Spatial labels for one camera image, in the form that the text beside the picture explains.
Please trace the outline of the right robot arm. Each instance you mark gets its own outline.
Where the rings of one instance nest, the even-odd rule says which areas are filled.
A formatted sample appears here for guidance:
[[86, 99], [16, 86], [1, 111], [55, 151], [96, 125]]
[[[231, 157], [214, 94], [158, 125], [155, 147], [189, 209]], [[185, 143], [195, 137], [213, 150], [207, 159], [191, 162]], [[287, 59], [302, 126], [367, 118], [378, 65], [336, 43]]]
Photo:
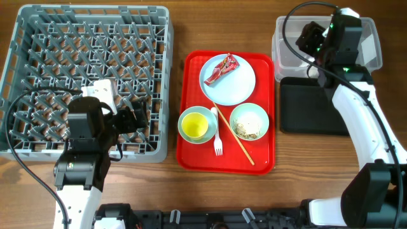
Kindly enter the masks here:
[[337, 198], [307, 204], [312, 226], [406, 227], [406, 150], [376, 99], [369, 71], [356, 62], [362, 34], [360, 16], [335, 8], [329, 26], [304, 26], [293, 53], [312, 56], [318, 83], [341, 115], [354, 144], [359, 172]]

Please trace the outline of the green bowl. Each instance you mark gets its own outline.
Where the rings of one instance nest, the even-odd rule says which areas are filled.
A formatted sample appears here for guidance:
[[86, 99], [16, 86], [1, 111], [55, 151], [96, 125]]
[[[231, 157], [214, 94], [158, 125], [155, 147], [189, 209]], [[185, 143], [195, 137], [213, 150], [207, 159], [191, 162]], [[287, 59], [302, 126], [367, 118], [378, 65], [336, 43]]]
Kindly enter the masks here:
[[268, 132], [267, 112], [254, 103], [243, 103], [233, 109], [229, 117], [233, 133], [245, 141], [257, 141]]

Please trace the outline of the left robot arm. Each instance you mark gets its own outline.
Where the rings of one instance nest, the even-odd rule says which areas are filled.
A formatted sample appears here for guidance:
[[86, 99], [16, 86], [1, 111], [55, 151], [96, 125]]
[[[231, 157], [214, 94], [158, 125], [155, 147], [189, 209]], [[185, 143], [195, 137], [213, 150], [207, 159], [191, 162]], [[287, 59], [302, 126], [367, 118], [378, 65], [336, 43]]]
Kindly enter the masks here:
[[68, 105], [71, 135], [54, 166], [55, 187], [62, 201], [54, 228], [142, 228], [129, 204], [100, 204], [104, 180], [115, 159], [109, 155], [121, 134], [148, 124], [147, 102], [137, 99], [114, 112], [96, 97]]

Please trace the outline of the yellow plastic cup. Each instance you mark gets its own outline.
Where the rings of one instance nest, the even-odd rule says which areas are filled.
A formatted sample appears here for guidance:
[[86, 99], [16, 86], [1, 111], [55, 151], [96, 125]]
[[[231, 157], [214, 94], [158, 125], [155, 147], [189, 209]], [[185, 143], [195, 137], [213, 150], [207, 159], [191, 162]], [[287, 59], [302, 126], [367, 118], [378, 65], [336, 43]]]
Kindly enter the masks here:
[[201, 113], [189, 113], [183, 118], [181, 128], [190, 139], [199, 140], [206, 134], [209, 122]]

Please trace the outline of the rice food scraps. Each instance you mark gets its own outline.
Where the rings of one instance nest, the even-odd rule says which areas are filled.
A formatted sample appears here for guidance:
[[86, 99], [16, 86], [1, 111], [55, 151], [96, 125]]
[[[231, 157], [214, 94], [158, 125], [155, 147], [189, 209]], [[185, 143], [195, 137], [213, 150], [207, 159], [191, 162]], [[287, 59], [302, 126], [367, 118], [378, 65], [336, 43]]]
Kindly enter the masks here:
[[240, 116], [233, 121], [235, 134], [244, 140], [255, 140], [260, 137], [261, 121], [256, 116]]

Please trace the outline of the red snack wrapper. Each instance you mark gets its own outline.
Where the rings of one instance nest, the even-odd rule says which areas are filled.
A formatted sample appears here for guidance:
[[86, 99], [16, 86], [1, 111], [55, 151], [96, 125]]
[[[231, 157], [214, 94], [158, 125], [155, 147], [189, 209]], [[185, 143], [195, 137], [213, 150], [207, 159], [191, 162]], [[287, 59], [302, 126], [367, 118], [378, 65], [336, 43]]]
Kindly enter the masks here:
[[211, 86], [220, 77], [236, 70], [236, 68], [239, 66], [240, 64], [238, 63], [236, 58], [232, 54], [228, 53], [226, 57], [213, 69], [211, 76], [207, 78], [204, 83], [207, 86]]

